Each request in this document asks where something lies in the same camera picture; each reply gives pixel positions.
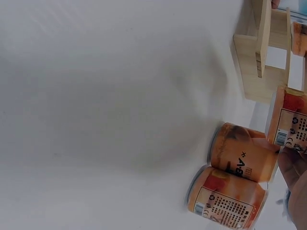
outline can rim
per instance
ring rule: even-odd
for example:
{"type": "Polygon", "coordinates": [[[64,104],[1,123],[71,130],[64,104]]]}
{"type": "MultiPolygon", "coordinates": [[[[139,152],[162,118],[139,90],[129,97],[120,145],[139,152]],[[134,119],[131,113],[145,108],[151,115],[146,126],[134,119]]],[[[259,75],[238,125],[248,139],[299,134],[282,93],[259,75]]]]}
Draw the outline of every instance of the can rim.
{"type": "Polygon", "coordinates": [[[208,154],[207,154],[207,164],[211,166],[211,156],[212,156],[212,149],[213,149],[213,144],[215,143],[216,141],[216,138],[218,136],[218,133],[221,131],[221,128],[222,126],[226,124],[226,122],[223,122],[223,123],[220,123],[217,128],[215,129],[215,132],[214,132],[214,135],[213,137],[211,138],[211,141],[210,141],[210,147],[209,147],[209,150],[208,150],[208,154]]]}
{"type": "Polygon", "coordinates": [[[201,175],[201,173],[202,173],[206,168],[208,168],[208,167],[209,167],[209,166],[208,166],[207,164],[201,166],[201,168],[200,168],[200,169],[197,171],[197,173],[194,175],[193,180],[192,180],[192,182],[190,183],[189,188],[188,188],[188,191],[187,191],[187,194],[186,194],[186,198],[185,198],[185,203],[186,203],[186,205],[188,205],[188,203],[189,203],[191,191],[192,191],[192,189],[193,189],[193,187],[194,187],[194,185],[195,185],[196,180],[197,180],[198,177],[201,175]]]}

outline orange label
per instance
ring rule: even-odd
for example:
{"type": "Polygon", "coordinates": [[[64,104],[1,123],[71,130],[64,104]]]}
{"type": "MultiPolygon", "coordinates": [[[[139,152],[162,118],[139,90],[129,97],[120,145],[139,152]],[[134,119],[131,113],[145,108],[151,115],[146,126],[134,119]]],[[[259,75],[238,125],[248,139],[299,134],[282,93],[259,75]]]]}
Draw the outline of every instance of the orange label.
{"type": "Polygon", "coordinates": [[[194,213],[232,229],[244,229],[254,207],[205,187],[200,189],[194,213]]]}
{"type": "Polygon", "coordinates": [[[239,177],[268,182],[274,174],[280,147],[264,133],[225,123],[211,148],[211,165],[239,177]]]}
{"type": "Polygon", "coordinates": [[[249,229],[265,198],[258,183],[209,167],[195,181],[188,209],[231,229],[249,229]]]}
{"type": "Polygon", "coordinates": [[[274,143],[307,153],[307,115],[281,109],[274,143]]]}
{"type": "Polygon", "coordinates": [[[307,153],[307,94],[279,86],[273,106],[267,140],[307,153]]]}

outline black lettering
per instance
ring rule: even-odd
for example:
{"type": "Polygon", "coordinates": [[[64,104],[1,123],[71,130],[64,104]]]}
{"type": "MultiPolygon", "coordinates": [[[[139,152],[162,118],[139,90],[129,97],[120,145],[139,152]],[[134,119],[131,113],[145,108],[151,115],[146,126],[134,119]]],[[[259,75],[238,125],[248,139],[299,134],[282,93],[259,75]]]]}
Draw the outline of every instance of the black lettering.
{"type": "Polygon", "coordinates": [[[244,162],[241,160],[241,158],[239,158],[239,164],[237,164],[237,166],[245,166],[244,162]]]}

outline drink can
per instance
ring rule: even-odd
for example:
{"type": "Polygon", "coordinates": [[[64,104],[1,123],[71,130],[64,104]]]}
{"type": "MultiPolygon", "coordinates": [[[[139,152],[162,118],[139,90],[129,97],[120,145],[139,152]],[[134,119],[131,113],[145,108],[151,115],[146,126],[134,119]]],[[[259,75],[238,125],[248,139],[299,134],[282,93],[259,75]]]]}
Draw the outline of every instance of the drink can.
{"type": "Polygon", "coordinates": [[[203,167],[191,184],[188,210],[231,229],[249,230],[266,198],[257,182],[203,167]]]}
{"type": "Polygon", "coordinates": [[[224,123],[213,137],[208,161],[212,167],[255,182],[269,182],[277,170],[280,146],[269,144],[265,134],[224,123]]]}
{"type": "Polygon", "coordinates": [[[307,94],[279,86],[273,95],[265,128],[267,141],[307,153],[307,94]]]}

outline light wood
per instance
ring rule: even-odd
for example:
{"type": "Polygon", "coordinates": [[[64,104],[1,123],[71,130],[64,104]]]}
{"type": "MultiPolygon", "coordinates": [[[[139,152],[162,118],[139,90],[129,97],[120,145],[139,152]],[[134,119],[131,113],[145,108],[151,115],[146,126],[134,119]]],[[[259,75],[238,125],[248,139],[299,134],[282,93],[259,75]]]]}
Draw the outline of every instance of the light wood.
{"type": "Polygon", "coordinates": [[[242,76],[245,97],[270,103],[278,85],[287,85],[291,59],[290,11],[272,10],[269,0],[251,0],[254,12],[253,28],[249,35],[234,35],[236,54],[242,76]],[[268,46],[287,51],[285,69],[265,65],[268,46]]]}
{"type": "Polygon", "coordinates": [[[272,10],[269,46],[288,49],[288,15],[290,12],[272,10]]]}
{"type": "Polygon", "coordinates": [[[265,66],[263,78],[258,77],[255,48],[257,39],[252,36],[234,35],[245,97],[262,103],[270,103],[273,92],[285,85],[284,69],[265,66]]]}
{"type": "Polygon", "coordinates": [[[302,90],[307,92],[307,58],[303,58],[303,80],[302,80],[302,90]]]}
{"type": "Polygon", "coordinates": [[[251,0],[251,4],[253,7],[256,28],[259,30],[263,0],[251,0]]]}
{"type": "Polygon", "coordinates": [[[264,76],[265,60],[267,56],[271,30],[271,12],[271,1],[263,0],[255,53],[259,78],[264,76]]]}
{"type": "Polygon", "coordinates": [[[290,9],[287,8],[286,11],[287,18],[287,57],[286,57],[286,67],[284,72],[284,82],[288,84],[289,82],[289,74],[290,74],[290,61],[291,61],[291,19],[290,19],[290,9]]]}

